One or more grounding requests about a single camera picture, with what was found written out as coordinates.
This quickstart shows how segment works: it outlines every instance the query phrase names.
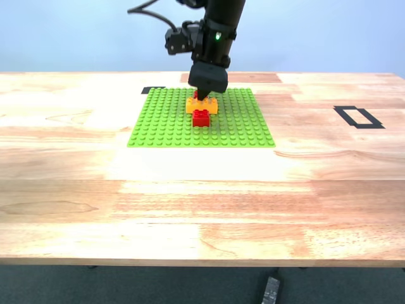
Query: wooden table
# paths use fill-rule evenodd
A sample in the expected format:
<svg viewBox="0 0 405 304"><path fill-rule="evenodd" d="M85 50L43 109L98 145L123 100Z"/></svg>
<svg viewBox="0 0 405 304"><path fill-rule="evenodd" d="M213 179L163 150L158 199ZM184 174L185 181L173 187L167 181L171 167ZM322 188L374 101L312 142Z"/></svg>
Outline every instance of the wooden table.
<svg viewBox="0 0 405 304"><path fill-rule="evenodd" d="M142 88L186 73L0 74L0 262L405 267L405 80L229 79L276 148L126 148Z"/></svg>

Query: black robotic arm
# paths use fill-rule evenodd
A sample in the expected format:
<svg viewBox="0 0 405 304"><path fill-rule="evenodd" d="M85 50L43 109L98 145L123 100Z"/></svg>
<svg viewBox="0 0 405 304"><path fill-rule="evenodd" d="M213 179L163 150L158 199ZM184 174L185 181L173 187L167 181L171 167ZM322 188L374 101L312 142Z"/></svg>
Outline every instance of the black robotic arm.
<svg viewBox="0 0 405 304"><path fill-rule="evenodd" d="M128 13L155 16L170 25L165 35L165 48L170 55L192 53L189 84L197 87L198 99L204 99L211 91L225 92L228 87L226 69L230 65L229 52L236 38L245 0L177 0L190 8L205 8L202 20L185 21L178 28L165 17L143 10L156 1L130 9Z"/></svg>

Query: stacked lego bricks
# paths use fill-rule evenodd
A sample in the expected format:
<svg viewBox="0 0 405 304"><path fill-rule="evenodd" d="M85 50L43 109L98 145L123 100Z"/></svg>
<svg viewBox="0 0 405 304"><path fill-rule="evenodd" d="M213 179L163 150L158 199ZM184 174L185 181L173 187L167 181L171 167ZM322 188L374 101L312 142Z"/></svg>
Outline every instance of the stacked lego bricks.
<svg viewBox="0 0 405 304"><path fill-rule="evenodd" d="M192 114L193 127L209 127L209 114L218 113L218 102L216 98L197 99L197 91L193 97L187 98L185 112Z"/></svg>
<svg viewBox="0 0 405 304"><path fill-rule="evenodd" d="M274 147L250 89L198 101L194 90L151 89L128 147Z"/></svg>

